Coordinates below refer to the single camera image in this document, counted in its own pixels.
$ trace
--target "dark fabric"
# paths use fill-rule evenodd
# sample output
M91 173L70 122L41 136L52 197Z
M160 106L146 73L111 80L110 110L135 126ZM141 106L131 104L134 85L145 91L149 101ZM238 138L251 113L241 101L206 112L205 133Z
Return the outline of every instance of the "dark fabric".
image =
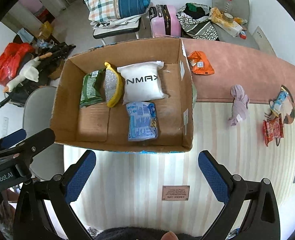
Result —
M0 192L0 240L13 239L14 208L8 200L17 201L18 194L8 190Z
M186 3L185 9L183 11L185 14L191 16L193 19L197 20L206 15L205 11L202 7L197 7L193 5L192 3Z
M161 240L167 233L165 230L152 228L111 228L98 234L95 240ZM176 234L179 240L199 240L201 237L193 237L187 234Z

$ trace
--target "label sticker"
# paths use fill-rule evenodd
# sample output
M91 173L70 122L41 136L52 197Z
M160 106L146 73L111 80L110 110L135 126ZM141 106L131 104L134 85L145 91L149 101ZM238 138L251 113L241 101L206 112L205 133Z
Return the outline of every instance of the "label sticker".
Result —
M189 122L189 109L187 108L183 113L183 124L185 127L185 135L187 135L187 124Z
M187 201L189 200L190 186L163 186L162 200Z
M91 77L97 77L97 74L98 74L98 70L93 71Z
M196 64L193 59L189 60L189 63L192 67Z
M183 76L184 76L185 70L184 70L183 62L181 60L180 60L180 67L181 67L181 70L180 70L181 80L183 80Z
M203 63L203 61L198 62L198 63L197 63L197 67L204 67L204 63Z
M238 122L241 122L242 120L243 120L242 117L238 114L238 115L237 115L237 121L238 121Z

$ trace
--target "cardboard box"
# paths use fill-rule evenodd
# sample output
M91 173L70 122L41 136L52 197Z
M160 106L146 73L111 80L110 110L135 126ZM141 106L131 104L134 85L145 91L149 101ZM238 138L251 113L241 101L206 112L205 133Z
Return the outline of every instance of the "cardboard box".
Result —
M192 147L192 77L183 43L178 38L120 42L69 58L63 68L54 101L50 128L56 143L121 152L186 152ZM83 76L104 67L163 61L158 71L169 98L154 100L159 137L129 142L129 116L122 99L113 108L106 103L79 109Z
M49 75L49 78L52 80L57 80L62 73L63 66L64 66L65 60L60 60L60 65Z

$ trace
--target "barcode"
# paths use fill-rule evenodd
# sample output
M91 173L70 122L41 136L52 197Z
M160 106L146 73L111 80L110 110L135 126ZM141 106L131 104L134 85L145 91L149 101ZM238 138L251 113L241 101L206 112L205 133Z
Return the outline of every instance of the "barcode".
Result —
M203 61L198 62L197 67L203 67Z
M150 114L150 109L146 106L146 105L143 105L143 114Z

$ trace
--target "white package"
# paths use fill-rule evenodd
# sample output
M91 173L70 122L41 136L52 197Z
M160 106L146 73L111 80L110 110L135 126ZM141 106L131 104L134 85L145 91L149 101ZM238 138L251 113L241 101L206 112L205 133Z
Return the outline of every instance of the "white package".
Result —
M123 105L129 102L150 101L168 98L162 91L158 69L164 62L151 61L118 67L117 71L125 79Z

